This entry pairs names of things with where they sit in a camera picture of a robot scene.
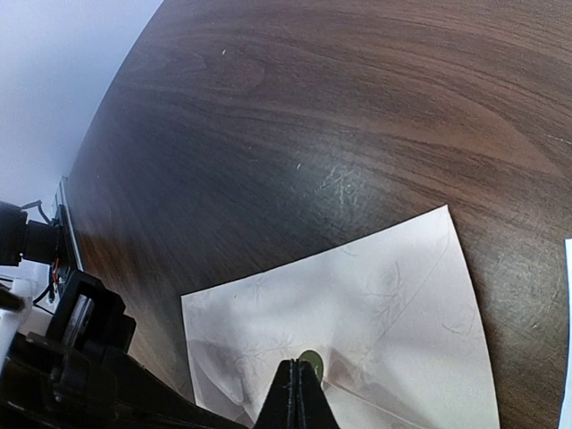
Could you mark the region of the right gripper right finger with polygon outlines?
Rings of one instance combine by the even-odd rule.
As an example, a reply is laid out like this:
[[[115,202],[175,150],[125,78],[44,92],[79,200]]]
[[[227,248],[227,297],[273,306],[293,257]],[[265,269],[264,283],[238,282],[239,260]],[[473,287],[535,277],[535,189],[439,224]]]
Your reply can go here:
[[[295,428],[338,429],[339,425],[308,361],[297,362],[295,387]]]

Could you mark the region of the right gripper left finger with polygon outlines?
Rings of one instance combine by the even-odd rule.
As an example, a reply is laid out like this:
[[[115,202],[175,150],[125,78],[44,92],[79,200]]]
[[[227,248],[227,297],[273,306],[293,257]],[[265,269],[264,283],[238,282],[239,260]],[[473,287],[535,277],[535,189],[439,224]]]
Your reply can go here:
[[[283,360],[278,365],[255,429],[294,429],[297,426],[297,374],[296,360]]]

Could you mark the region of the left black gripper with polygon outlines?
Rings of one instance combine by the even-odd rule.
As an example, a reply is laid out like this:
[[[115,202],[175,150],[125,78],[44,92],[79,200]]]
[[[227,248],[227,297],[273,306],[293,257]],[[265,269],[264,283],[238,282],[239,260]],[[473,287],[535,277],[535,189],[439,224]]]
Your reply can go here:
[[[186,400],[129,355],[135,320],[97,278],[75,271],[45,333],[18,333],[1,371],[3,428],[110,428],[116,404],[192,428],[244,428]],[[121,352],[105,368],[105,353]]]

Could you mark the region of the round green seal sticker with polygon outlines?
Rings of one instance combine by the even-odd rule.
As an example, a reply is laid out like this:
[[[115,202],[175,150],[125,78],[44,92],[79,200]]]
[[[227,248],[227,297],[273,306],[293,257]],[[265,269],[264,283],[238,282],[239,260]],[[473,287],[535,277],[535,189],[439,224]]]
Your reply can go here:
[[[318,382],[321,382],[323,380],[324,362],[322,357],[317,351],[312,349],[307,349],[300,354],[299,360],[302,362],[308,362],[312,366],[315,372],[316,380]]]

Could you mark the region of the cream envelope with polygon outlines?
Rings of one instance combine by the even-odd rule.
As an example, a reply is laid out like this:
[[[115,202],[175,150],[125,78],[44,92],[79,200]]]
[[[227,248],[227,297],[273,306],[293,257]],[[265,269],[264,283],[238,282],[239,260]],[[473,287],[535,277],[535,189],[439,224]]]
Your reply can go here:
[[[313,350],[343,428],[496,428],[484,328],[446,206],[181,299],[196,403],[253,424]]]

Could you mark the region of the sticker strip with seals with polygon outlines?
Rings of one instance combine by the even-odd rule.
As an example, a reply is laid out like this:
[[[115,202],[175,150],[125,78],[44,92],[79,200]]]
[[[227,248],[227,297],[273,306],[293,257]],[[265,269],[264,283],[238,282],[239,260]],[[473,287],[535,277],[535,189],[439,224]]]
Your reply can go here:
[[[561,401],[560,413],[559,413],[559,429],[571,429],[572,428],[572,358],[571,358],[571,316],[572,316],[572,294],[571,294],[571,257],[572,257],[572,245],[571,238],[564,240],[564,265],[565,265],[565,298],[567,299],[567,321],[565,326],[567,330],[567,359],[566,359],[566,370],[564,379],[564,389],[563,398]]]

